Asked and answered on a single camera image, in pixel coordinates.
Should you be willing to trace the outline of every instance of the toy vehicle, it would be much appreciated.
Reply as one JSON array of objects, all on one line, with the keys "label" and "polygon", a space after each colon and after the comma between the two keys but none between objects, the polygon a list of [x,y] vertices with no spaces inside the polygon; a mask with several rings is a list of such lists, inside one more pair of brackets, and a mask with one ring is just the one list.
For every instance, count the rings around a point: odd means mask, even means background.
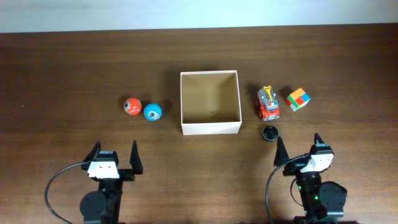
[{"label": "toy vehicle", "polygon": [[271,86],[264,86],[257,95],[256,106],[259,108],[259,117],[264,121],[279,118],[279,105]]}]

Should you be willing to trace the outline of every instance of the red square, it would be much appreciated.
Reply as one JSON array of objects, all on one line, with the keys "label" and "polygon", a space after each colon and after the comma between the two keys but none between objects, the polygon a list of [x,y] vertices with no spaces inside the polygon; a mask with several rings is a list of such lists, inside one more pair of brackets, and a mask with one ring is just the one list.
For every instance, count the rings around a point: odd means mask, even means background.
[{"label": "red square", "polygon": [[297,103],[298,105],[302,105],[302,104],[304,103],[303,98],[301,98],[301,96],[298,97],[298,98],[296,99],[296,103]]},{"label": "red square", "polygon": [[291,106],[292,102],[290,102],[289,99],[286,99],[286,103],[288,104],[288,106]]}]

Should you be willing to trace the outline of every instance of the white backdrop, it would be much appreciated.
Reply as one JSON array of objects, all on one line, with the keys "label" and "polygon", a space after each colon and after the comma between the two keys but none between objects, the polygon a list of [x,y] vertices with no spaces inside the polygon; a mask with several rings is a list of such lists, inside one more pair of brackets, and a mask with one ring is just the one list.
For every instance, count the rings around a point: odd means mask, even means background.
[{"label": "white backdrop", "polygon": [[398,22],[398,0],[0,0],[0,32]]}]

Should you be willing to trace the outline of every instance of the white box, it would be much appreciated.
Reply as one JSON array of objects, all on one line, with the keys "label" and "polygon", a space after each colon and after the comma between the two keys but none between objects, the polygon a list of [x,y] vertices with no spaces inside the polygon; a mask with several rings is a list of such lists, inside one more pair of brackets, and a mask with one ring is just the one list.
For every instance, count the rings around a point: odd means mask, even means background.
[{"label": "white box", "polygon": [[236,71],[182,72],[180,96],[184,135],[238,133],[242,114]]}]

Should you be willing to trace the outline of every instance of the colorful cube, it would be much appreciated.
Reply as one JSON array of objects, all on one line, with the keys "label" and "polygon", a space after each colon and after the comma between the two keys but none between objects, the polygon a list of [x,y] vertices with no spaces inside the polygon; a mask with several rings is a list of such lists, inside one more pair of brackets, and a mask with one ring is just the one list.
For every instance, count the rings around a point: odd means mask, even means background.
[{"label": "colorful cube", "polygon": [[286,99],[286,103],[293,111],[297,111],[305,106],[310,100],[311,98],[304,92],[304,90],[299,88],[289,95],[289,97]]}]

